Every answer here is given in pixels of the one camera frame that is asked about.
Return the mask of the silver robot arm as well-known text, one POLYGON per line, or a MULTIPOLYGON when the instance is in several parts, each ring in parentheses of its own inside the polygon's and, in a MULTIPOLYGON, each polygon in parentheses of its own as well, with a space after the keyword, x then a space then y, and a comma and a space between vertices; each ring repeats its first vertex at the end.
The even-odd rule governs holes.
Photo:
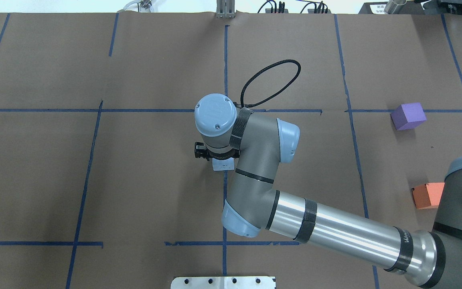
POLYGON ((221 223, 238 236, 267 230, 401 275, 420 289, 462 289, 462 156, 451 162, 430 230, 411 231, 280 190, 276 177, 297 152, 300 128, 236 105, 224 94, 194 106, 196 157, 237 158, 221 223))

